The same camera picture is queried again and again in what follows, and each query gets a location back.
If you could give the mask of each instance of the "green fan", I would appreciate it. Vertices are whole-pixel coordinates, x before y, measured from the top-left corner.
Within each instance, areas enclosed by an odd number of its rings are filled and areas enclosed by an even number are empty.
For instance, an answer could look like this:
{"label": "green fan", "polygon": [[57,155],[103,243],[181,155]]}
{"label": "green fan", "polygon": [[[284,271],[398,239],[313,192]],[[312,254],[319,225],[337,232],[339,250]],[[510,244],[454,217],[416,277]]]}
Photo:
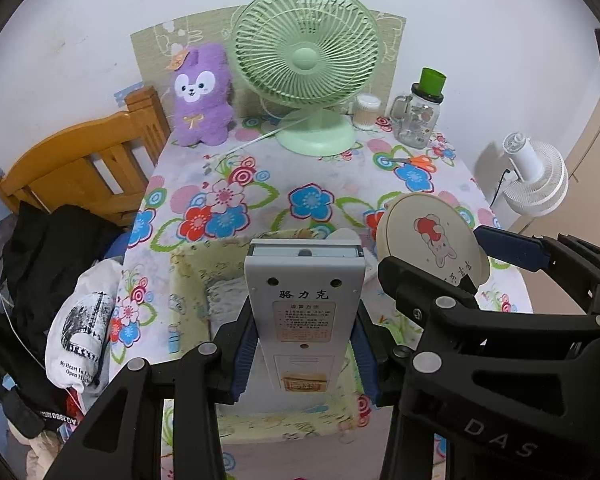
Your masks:
{"label": "green fan", "polygon": [[234,68],[263,99],[300,108],[276,135],[292,152],[342,153],[355,130],[326,110],[355,94],[378,63],[376,20],[357,0],[254,0],[238,17]]}

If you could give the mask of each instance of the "small white fan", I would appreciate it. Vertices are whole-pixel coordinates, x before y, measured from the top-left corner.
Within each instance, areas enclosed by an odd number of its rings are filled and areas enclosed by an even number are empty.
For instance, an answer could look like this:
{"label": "small white fan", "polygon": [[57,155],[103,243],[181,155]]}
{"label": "small white fan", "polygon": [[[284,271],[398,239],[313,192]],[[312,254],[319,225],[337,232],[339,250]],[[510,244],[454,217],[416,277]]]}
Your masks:
{"label": "small white fan", "polygon": [[502,146],[517,174],[503,191],[509,207],[526,216],[543,216],[557,208],[569,186],[558,149],[517,132],[508,135]]}

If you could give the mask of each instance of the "wooden headboard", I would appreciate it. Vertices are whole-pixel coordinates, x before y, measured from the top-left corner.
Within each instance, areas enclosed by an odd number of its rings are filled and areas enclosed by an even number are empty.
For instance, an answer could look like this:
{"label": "wooden headboard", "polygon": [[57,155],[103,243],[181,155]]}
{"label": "wooden headboard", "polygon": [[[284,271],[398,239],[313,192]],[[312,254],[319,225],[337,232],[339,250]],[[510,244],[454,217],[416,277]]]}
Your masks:
{"label": "wooden headboard", "polygon": [[[125,98],[128,111],[76,124],[37,143],[0,176],[0,199],[17,212],[20,201],[53,211],[81,206],[120,226],[133,223],[147,179],[129,143],[145,147],[154,166],[169,138],[169,125],[154,88]],[[122,189],[113,193],[93,165],[99,155]]]}

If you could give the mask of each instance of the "scissors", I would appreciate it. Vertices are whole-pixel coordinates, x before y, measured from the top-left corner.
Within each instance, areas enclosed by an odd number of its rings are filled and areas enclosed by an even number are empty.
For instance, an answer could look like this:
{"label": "scissors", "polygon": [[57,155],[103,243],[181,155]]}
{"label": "scissors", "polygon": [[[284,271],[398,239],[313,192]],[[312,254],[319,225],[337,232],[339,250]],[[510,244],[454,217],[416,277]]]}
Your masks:
{"label": "scissors", "polygon": [[417,168],[422,168],[429,173],[435,173],[436,167],[433,165],[433,160],[427,155],[412,156],[411,158],[385,158],[387,162],[402,162],[404,164],[411,164]]}

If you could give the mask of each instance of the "beige wooden door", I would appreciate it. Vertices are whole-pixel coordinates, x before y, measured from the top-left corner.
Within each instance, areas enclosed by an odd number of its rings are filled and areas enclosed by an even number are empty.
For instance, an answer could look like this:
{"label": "beige wooden door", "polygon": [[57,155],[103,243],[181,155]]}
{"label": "beige wooden door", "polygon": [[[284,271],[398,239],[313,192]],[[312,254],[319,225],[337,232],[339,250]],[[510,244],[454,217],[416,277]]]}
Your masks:
{"label": "beige wooden door", "polygon": [[[600,133],[569,180],[567,197],[558,209],[536,218],[526,236],[573,235],[600,247]],[[573,300],[544,272],[522,270],[534,311],[539,314],[581,314]]]}

